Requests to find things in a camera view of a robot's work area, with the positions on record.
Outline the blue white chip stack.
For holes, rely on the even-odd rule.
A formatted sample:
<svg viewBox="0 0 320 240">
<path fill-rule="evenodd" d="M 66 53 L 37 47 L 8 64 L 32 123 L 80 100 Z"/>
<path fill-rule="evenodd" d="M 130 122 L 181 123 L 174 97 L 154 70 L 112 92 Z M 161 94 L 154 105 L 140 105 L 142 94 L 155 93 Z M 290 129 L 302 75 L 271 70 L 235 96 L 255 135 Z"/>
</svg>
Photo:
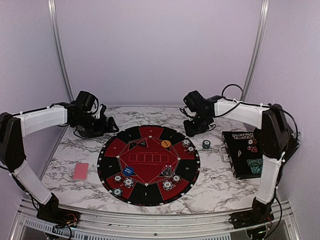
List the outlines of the blue white chip stack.
<svg viewBox="0 0 320 240">
<path fill-rule="evenodd" d="M 202 148 L 208 150 L 211 147 L 211 142 L 209 140 L 204 140 L 202 142 Z"/>
</svg>

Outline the orange big blind button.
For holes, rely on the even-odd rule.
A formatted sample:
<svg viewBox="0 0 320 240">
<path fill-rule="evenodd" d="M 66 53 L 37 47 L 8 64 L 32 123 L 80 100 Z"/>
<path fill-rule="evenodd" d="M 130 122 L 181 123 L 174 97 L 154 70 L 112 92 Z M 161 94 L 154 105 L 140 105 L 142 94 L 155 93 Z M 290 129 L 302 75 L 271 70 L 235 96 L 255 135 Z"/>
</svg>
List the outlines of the orange big blind button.
<svg viewBox="0 0 320 240">
<path fill-rule="evenodd" d="M 163 140 L 161 142 L 161 146 L 164 147 L 164 148 L 169 148 L 171 146 L 171 142 L 169 140 Z"/>
</svg>

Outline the blue small blind button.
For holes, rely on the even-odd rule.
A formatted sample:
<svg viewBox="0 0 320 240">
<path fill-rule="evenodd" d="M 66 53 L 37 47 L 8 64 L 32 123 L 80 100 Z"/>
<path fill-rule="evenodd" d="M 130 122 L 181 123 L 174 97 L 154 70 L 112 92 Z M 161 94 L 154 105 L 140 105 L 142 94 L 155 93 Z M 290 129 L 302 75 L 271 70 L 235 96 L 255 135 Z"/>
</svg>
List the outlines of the blue small blind button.
<svg viewBox="0 0 320 240">
<path fill-rule="evenodd" d="M 131 177 L 131 176 L 135 176 L 136 173 L 134 171 L 134 168 L 133 167 L 130 167 L 130 166 L 126 166 L 124 169 L 123 169 L 123 174 L 127 177 Z"/>
</svg>

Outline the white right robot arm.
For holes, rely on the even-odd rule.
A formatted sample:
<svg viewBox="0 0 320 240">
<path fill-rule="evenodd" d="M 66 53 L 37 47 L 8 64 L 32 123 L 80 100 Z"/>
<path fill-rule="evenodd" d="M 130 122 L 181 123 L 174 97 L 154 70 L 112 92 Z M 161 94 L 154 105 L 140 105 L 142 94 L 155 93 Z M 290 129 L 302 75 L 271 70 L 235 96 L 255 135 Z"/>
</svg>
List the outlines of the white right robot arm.
<svg viewBox="0 0 320 240">
<path fill-rule="evenodd" d="M 247 214 L 247 219 L 252 224 L 260 223 L 268 213 L 263 205 L 274 199 L 280 168 L 293 137 L 286 119 L 289 113 L 280 104 L 254 104 L 220 95 L 204 98 L 196 90 L 189 92 L 183 102 L 190 112 L 194 113 L 194 116 L 184 121 L 184 129 L 189 137 L 206 131 L 215 118 L 242 122 L 260 131 L 259 144 L 263 165 L 255 197 L 255 202 L 259 205 Z"/>
</svg>

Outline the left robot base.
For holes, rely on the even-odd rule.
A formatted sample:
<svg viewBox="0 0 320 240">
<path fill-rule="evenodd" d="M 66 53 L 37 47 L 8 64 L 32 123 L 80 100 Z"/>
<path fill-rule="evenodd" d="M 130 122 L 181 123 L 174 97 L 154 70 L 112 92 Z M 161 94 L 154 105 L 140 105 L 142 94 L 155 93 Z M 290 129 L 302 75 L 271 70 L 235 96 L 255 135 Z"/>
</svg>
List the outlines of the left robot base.
<svg viewBox="0 0 320 240">
<path fill-rule="evenodd" d="M 57 228 L 76 227 L 79 222 L 80 213 L 60 208 L 58 205 L 46 204 L 39 207 L 36 217 L 40 220 L 56 224 Z"/>
</svg>

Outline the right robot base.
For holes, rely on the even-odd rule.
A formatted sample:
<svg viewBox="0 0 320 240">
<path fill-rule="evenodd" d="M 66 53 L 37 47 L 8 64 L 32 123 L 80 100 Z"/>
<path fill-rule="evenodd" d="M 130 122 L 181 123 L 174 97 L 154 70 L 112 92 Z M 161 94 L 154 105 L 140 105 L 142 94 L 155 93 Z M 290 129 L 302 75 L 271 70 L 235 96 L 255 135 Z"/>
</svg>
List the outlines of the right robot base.
<svg viewBox="0 0 320 240">
<path fill-rule="evenodd" d="M 246 234 L 249 238 L 264 238 L 270 227 L 273 225 L 274 215 L 272 210 L 267 210 L 261 217 L 254 217 L 254 211 L 245 210 L 231 213 L 228 222 L 234 229 L 246 228 Z"/>
</svg>

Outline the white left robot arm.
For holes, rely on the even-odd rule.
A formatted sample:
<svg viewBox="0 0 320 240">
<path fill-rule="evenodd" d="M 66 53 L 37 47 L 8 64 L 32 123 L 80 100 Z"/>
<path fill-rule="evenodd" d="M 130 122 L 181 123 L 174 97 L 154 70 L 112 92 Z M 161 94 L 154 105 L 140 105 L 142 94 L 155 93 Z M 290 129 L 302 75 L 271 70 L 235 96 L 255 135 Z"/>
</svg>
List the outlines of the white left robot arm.
<svg viewBox="0 0 320 240">
<path fill-rule="evenodd" d="M 40 180 L 39 167 L 29 156 L 40 156 L 40 143 L 36 137 L 48 141 L 48 133 L 71 127 L 82 139 L 102 137 L 106 133 L 119 131 L 115 120 L 106 116 L 107 106 L 98 98 L 80 91 L 71 102 L 56 102 L 49 106 L 20 111 L 3 112 L 0 115 L 0 161 L 2 169 L 8 171 L 20 187 L 40 205 L 46 205 L 44 215 L 53 223 L 63 219 L 63 211 L 49 203 L 57 198 Z"/>
</svg>

